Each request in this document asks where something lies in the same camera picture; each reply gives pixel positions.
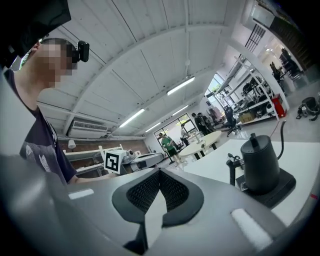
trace gray floor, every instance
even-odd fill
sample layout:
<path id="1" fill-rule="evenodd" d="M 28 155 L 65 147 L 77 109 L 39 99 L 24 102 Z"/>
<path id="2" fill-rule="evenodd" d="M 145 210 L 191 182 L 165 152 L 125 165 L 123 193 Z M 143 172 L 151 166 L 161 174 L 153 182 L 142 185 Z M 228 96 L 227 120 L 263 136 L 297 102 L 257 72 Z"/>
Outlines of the gray floor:
<path id="1" fill-rule="evenodd" d="M 219 147 L 226 143 L 229 139 L 248 140 L 251 133 L 258 135 L 268 135 L 272 141 L 281 141 L 280 127 L 282 121 L 286 120 L 283 130 L 284 141 L 286 142 L 320 142 L 320 117 L 316 121 L 309 121 L 311 116 L 300 120 L 296 119 L 298 106 L 306 97 L 317 97 L 320 91 L 320 82 L 316 82 L 307 88 L 302 88 L 290 95 L 290 110 L 286 117 L 277 121 L 276 118 L 258 121 L 252 124 L 244 125 L 242 130 L 237 134 L 231 134 L 227 137 L 227 132 L 222 132 L 220 140 L 216 143 Z M 183 171 L 184 167 L 195 161 L 193 156 L 185 159 L 184 163 L 170 164 L 170 160 L 165 160 L 158 164 L 158 167 L 168 170 Z M 162 216 L 167 212 L 166 201 L 161 192 L 158 193 L 156 199 L 151 205 L 149 211 L 145 215 L 146 233 L 148 244 L 151 246 L 161 233 Z"/>

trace red container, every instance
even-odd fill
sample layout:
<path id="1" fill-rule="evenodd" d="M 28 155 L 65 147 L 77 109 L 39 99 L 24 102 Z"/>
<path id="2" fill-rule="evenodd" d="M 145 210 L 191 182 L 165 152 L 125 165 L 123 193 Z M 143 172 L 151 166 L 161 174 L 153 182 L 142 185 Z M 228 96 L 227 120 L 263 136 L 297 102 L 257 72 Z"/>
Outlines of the red container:
<path id="1" fill-rule="evenodd" d="M 278 114 L 279 118 L 285 117 L 287 111 L 285 111 L 285 108 L 283 107 L 283 101 L 282 101 L 282 98 L 280 97 L 280 94 L 274 95 L 271 101 L 274 104 L 275 111 Z"/>

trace person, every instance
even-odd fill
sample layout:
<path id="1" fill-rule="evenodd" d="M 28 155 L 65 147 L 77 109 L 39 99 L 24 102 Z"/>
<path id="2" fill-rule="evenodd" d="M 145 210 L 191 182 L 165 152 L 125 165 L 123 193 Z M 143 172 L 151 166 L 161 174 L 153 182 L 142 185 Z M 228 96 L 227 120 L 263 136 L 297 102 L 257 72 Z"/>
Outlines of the person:
<path id="1" fill-rule="evenodd" d="M 189 134 L 185 130 L 185 124 L 181 124 L 181 140 L 184 142 L 186 147 L 190 145 L 188 141 L 189 137 Z"/>
<path id="2" fill-rule="evenodd" d="M 159 133 L 159 137 L 162 138 L 161 145 L 167 150 L 167 153 L 170 157 L 173 157 L 177 164 L 183 163 L 184 161 L 180 160 L 178 153 L 174 147 L 174 141 L 169 136 Z"/>
<path id="3" fill-rule="evenodd" d="M 35 117 L 35 122 L 21 147 L 20 155 L 37 163 L 45 172 L 57 174 L 63 184 L 109 179 L 111 173 L 97 178 L 78 178 L 77 171 L 59 146 L 54 128 L 47 122 L 37 106 L 39 94 L 54 88 L 62 76 L 70 75 L 76 68 L 72 51 L 76 48 L 67 40 L 47 38 L 37 42 L 22 58 L 20 69 L 8 69 L 4 76 L 17 97 Z"/>
<path id="4" fill-rule="evenodd" d="M 199 132 L 201 132 L 204 136 L 208 135 L 209 133 L 207 131 L 204 121 L 201 118 L 199 118 L 196 115 L 196 113 L 192 113 L 191 116 L 194 118 L 195 125 L 198 128 Z"/>
<path id="5" fill-rule="evenodd" d="M 208 119 L 208 117 L 206 117 L 205 115 L 202 115 L 201 112 L 198 113 L 198 117 L 201 119 L 201 122 L 204 123 L 204 126 L 205 126 L 208 134 L 214 132 L 215 129 L 211 125 L 210 120 Z"/>

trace kettle base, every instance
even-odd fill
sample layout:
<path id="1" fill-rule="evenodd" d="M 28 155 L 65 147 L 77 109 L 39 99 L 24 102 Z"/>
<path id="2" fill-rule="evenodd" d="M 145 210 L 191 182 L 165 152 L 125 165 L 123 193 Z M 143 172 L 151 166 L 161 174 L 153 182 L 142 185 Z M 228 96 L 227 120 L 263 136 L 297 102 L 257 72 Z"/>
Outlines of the kettle base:
<path id="1" fill-rule="evenodd" d="M 245 176 L 242 175 L 236 179 L 236 182 L 241 187 L 241 183 L 245 181 Z M 290 173 L 280 168 L 279 173 L 279 183 L 278 185 L 266 194 L 255 194 L 250 190 L 243 191 L 248 196 L 257 200 L 259 203 L 264 206 L 272 209 L 277 204 L 279 204 L 282 200 L 284 200 L 294 189 L 296 186 L 296 179 Z"/>

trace black chair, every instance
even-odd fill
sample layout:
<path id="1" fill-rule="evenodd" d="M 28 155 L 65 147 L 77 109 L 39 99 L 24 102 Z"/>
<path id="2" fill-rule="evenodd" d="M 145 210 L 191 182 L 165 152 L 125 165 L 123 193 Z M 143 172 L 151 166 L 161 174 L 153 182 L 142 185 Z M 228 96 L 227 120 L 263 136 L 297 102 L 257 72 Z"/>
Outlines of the black chair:
<path id="1" fill-rule="evenodd" d="M 241 127 L 237 125 L 237 120 L 234 118 L 233 109 L 227 106 L 224 108 L 224 113 L 227 120 L 227 123 L 224 125 L 224 127 L 229 127 L 226 136 L 229 137 L 230 133 L 232 132 L 235 132 L 235 134 L 237 134 L 237 130 L 241 130 Z"/>

